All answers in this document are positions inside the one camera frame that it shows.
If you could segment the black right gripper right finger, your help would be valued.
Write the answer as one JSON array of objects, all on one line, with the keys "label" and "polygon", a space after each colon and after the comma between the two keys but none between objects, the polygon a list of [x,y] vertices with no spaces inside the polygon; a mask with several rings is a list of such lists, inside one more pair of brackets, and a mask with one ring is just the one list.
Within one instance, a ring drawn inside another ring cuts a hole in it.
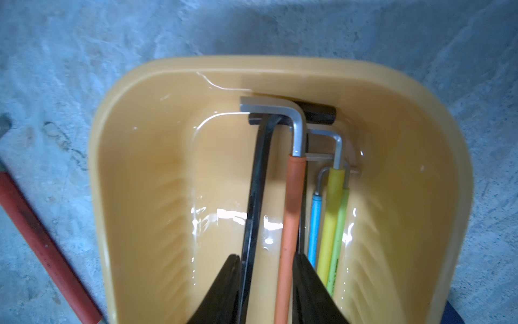
[{"label": "black right gripper right finger", "polygon": [[295,253],[292,273],[292,323],[349,324],[305,254]]}]

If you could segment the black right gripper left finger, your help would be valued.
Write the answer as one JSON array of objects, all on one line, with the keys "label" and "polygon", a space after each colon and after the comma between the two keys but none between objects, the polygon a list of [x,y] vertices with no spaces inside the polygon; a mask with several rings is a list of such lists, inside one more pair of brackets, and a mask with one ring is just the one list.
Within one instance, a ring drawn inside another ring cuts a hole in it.
[{"label": "black right gripper left finger", "polygon": [[240,307],[241,261],[229,255],[206,293],[200,306],[191,316],[191,323],[237,323]]}]

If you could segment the orange handled hex key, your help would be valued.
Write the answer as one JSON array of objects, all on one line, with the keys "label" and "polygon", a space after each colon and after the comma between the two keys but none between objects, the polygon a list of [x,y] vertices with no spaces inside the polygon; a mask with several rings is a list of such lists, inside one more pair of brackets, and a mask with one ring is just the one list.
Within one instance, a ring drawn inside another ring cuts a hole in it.
[{"label": "orange handled hex key", "polygon": [[275,323],[287,323],[292,286],[292,267],[298,239],[299,201],[295,193],[294,157],[289,156],[285,189],[283,230],[275,299]]}]

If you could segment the blue handled hex key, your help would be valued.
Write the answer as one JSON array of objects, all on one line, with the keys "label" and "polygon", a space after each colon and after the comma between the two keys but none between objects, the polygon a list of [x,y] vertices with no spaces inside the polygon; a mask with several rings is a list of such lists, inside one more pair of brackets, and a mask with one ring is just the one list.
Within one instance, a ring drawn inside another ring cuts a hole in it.
[{"label": "blue handled hex key", "polygon": [[329,172],[330,167],[324,167],[319,171],[316,179],[316,186],[312,195],[312,206],[310,215],[310,233],[308,243],[308,259],[311,265],[316,268],[316,253],[318,245],[318,233],[320,229],[321,209],[322,209],[322,181],[324,175]]}]

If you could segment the yellow handled hex key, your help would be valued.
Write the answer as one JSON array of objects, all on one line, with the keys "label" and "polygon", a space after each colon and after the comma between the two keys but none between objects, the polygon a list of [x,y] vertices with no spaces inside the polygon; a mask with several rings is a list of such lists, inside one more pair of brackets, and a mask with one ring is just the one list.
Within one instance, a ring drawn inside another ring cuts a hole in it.
[{"label": "yellow handled hex key", "polygon": [[326,209],[324,224],[321,235],[320,251],[316,254],[316,272],[323,284],[328,279],[330,259],[333,249],[333,236],[337,225],[338,210],[343,194],[343,182],[345,178],[345,168],[343,166],[343,139],[342,136],[332,127],[326,125],[311,124],[308,126],[310,134],[329,136],[335,140],[335,153],[333,167],[329,170]]}]

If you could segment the green handled hex key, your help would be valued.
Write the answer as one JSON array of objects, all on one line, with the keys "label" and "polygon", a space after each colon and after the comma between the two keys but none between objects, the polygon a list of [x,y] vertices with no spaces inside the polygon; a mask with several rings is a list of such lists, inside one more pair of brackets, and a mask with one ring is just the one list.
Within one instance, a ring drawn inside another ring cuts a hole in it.
[{"label": "green handled hex key", "polygon": [[345,220],[347,218],[347,205],[349,200],[349,179],[350,174],[360,174],[360,170],[357,167],[352,167],[344,160],[343,166],[345,168],[345,178],[343,183],[343,194],[341,198],[341,204],[338,210],[337,225],[335,226],[335,233],[333,236],[333,249],[330,259],[330,267],[328,271],[328,279],[326,281],[326,288],[330,296],[333,296],[335,289],[335,282],[337,276],[337,270],[339,265],[339,258],[341,253],[343,231],[345,228]]}]

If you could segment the large black hex key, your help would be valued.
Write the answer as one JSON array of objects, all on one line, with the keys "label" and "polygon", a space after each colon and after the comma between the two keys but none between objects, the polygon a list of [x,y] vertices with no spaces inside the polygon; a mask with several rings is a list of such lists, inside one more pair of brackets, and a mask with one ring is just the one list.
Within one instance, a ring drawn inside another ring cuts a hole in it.
[{"label": "large black hex key", "polygon": [[296,161],[305,162],[306,122],[331,125],[336,119],[336,109],[329,105],[301,101],[267,97],[241,97],[240,111],[255,114],[259,125],[247,207],[248,215],[241,252],[240,310],[237,322],[245,323],[254,271],[268,158],[275,127],[279,124],[286,124],[294,128],[292,156],[295,157]]}]

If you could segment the red handled hex key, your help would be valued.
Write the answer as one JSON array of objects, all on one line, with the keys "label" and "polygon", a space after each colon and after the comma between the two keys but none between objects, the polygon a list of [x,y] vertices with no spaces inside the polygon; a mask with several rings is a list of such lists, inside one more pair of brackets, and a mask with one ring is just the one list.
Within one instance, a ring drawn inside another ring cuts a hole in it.
[{"label": "red handled hex key", "polygon": [[1,207],[81,323],[105,323],[98,306],[40,222],[4,163],[1,164]]}]

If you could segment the thin black hex key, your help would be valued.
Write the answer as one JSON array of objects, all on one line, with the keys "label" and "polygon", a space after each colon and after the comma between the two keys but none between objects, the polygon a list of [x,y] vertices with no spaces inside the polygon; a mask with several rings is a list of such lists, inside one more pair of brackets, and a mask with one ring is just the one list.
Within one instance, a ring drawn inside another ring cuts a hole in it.
[{"label": "thin black hex key", "polygon": [[305,248],[305,234],[306,234],[306,195],[307,195],[307,177],[308,177],[308,166],[306,153],[309,151],[309,140],[308,134],[304,137],[304,150],[302,157],[294,157],[295,165],[295,193],[297,200],[299,201],[298,214],[298,241],[295,252],[298,255],[304,253]]}]

